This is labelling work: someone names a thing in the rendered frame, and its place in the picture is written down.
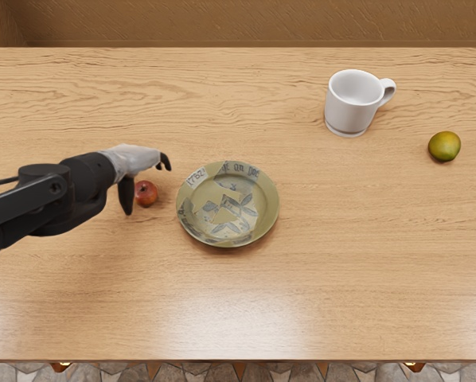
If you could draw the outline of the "white ceramic mug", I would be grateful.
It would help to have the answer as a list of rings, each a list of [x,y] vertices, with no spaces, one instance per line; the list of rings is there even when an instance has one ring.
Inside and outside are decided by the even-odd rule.
[[[346,69],[334,73],[328,83],[324,107],[326,127],[344,138],[363,135],[378,109],[396,94],[396,83],[372,73]]]

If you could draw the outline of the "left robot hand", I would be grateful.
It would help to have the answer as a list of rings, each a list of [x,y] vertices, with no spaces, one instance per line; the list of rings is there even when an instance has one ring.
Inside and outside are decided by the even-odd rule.
[[[135,202],[135,176],[144,170],[165,167],[171,171],[170,160],[158,149],[145,146],[119,144],[106,150],[100,150],[110,161],[115,171],[114,184],[118,185],[119,202],[126,215],[130,216]]]

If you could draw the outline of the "small red apple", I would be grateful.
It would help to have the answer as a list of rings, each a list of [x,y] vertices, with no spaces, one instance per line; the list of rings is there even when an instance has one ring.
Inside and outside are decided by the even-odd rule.
[[[135,203],[143,208],[153,205],[158,199],[158,187],[151,181],[135,183]]]

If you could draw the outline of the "green yellow citrus fruit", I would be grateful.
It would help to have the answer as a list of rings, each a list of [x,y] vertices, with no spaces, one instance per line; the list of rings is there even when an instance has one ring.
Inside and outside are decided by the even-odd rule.
[[[461,150],[461,139],[452,131],[440,131],[427,145],[429,154],[438,162],[453,161]]]

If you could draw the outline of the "olive green patterned plate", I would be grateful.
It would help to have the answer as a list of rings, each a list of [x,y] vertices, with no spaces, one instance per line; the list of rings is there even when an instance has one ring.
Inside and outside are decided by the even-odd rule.
[[[265,236],[280,209],[275,183],[258,167],[218,161],[194,170],[178,190],[181,226],[195,240],[238,248]]]

